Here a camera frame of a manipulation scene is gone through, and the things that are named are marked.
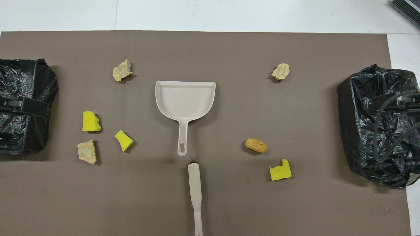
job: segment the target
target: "beige chip fragment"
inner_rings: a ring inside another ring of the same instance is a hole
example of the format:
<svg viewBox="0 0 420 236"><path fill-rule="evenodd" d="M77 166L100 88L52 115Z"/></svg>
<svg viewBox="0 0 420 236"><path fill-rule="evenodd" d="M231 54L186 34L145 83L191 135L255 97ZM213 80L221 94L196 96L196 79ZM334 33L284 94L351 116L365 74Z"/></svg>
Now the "beige chip fragment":
<svg viewBox="0 0 420 236"><path fill-rule="evenodd" d="M93 140L89 140L84 143L77 145L77 152L79 153L79 159L94 164L96 162L95 146Z"/></svg>
<svg viewBox="0 0 420 236"><path fill-rule="evenodd" d="M127 76L131 75L131 64L127 60L123 61L117 67L112 70L112 76L116 81L121 81L121 79L126 78Z"/></svg>
<svg viewBox="0 0 420 236"><path fill-rule="evenodd" d="M289 72L290 72L289 65L287 65L286 63L282 63L282 64L279 64L276 69L274 69L273 73L271 74L271 77L282 81L286 78Z"/></svg>

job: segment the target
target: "dustpan handle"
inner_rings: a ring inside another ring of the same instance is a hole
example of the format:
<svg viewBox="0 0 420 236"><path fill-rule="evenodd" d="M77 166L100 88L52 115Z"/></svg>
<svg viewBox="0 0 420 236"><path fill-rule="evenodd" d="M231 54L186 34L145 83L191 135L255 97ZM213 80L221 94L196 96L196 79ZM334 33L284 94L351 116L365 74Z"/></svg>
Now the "dustpan handle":
<svg viewBox="0 0 420 236"><path fill-rule="evenodd" d="M184 156L186 154L186 137L188 132L188 121L179 122L179 136L178 136L178 155Z"/></svg>

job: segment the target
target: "yellow sponge piece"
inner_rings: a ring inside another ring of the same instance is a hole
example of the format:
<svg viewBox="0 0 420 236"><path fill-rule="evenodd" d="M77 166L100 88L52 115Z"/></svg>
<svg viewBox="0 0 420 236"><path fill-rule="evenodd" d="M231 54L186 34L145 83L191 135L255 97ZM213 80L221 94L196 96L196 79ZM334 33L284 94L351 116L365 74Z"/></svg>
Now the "yellow sponge piece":
<svg viewBox="0 0 420 236"><path fill-rule="evenodd" d="M120 142L121 149L123 150L123 152L125 152L127 148L134 142L134 140L128 137L126 133L124 133L124 131L122 130L118 131L114 138L116 138L118 142Z"/></svg>
<svg viewBox="0 0 420 236"><path fill-rule="evenodd" d="M99 125L98 117L96 117L92 111L84 111L82 131L99 131L99 130L101 130L101 126Z"/></svg>
<svg viewBox="0 0 420 236"><path fill-rule="evenodd" d="M291 177L289 162L286 159L281 159L281 161L283 163L282 165L278 165L274 168L271 168L270 166L270 175L272 181Z"/></svg>

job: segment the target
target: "handle hole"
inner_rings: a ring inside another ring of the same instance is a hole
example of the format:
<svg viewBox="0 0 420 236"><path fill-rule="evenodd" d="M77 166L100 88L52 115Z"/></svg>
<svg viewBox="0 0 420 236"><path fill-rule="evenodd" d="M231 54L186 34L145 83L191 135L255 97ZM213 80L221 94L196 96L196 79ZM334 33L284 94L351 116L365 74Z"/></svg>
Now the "handle hole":
<svg viewBox="0 0 420 236"><path fill-rule="evenodd" d="M181 144L180 144L180 149L181 149L181 152L182 152L182 153L184 153L184 152L185 152L185 143L181 143Z"/></svg>

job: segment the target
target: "white dustpan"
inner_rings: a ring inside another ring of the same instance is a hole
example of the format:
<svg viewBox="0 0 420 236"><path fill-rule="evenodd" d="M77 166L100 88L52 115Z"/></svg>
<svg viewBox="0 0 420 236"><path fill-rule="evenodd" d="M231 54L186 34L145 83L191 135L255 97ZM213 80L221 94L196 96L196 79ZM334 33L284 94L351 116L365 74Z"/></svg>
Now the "white dustpan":
<svg viewBox="0 0 420 236"><path fill-rule="evenodd" d="M157 107L162 114L179 122L179 155L186 154L188 123L210 111L215 91L215 82L156 82Z"/></svg>

